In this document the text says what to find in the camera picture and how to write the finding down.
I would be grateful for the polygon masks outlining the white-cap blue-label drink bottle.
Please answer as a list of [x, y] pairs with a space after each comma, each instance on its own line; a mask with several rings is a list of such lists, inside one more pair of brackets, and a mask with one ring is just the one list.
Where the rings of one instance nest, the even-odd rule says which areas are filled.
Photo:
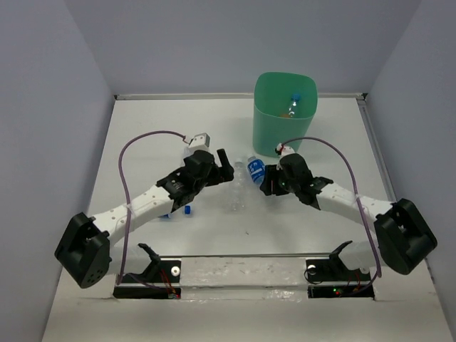
[[261, 186], [266, 174], [264, 162], [256, 155], [251, 155], [247, 158], [247, 171], [253, 183], [258, 187]]

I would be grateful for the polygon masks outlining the clear bottle white cap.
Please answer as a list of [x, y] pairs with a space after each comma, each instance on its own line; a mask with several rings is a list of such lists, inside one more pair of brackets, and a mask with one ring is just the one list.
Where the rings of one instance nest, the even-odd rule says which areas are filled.
[[229, 183], [227, 190], [228, 212], [240, 212], [247, 203], [247, 166], [244, 161], [238, 158], [234, 162], [234, 179]]

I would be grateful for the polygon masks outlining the blue-cap blue-label water bottle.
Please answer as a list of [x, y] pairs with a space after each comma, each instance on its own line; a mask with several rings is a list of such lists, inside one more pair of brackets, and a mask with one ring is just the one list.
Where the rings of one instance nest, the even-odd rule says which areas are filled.
[[288, 109], [286, 111], [287, 115], [290, 118], [295, 118], [299, 115], [301, 109], [300, 101], [301, 95], [299, 93], [294, 93], [291, 95], [291, 99], [288, 104]]

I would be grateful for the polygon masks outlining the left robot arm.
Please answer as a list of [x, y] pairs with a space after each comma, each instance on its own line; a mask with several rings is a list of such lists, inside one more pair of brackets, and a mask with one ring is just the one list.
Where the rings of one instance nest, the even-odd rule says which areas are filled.
[[56, 259], [82, 289], [97, 284], [107, 274], [128, 274], [138, 281], [150, 281], [161, 270], [159, 255], [147, 244], [132, 249], [140, 258], [129, 260], [119, 241], [144, 224], [184, 207], [205, 188], [231, 182], [234, 169], [225, 150], [215, 155], [197, 150], [184, 165], [157, 181], [129, 203], [88, 217], [74, 215], [61, 237]]

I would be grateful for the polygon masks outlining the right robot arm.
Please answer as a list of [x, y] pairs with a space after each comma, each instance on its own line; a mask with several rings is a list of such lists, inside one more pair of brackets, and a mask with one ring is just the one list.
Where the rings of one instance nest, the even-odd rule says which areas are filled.
[[337, 214], [368, 230], [364, 242], [344, 242], [330, 255], [329, 274], [344, 279], [354, 270], [387, 266], [408, 275], [437, 247], [437, 239], [415, 204], [357, 195], [326, 177], [315, 177], [297, 153], [267, 165], [260, 190], [266, 196], [293, 194], [310, 207]]

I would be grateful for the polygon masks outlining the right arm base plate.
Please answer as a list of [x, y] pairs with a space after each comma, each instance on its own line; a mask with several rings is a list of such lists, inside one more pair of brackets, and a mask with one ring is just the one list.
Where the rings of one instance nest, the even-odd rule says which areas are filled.
[[370, 274], [349, 270], [339, 257], [351, 243], [342, 243], [325, 257], [306, 260], [304, 278], [310, 299], [375, 298]]

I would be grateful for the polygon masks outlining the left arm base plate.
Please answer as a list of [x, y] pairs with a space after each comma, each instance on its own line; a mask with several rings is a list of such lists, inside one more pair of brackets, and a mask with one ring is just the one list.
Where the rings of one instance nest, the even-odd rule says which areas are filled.
[[117, 299], [181, 299], [181, 259], [162, 258], [144, 243], [140, 251], [147, 254], [147, 266], [139, 273], [129, 272], [122, 282], [115, 285], [113, 296]]

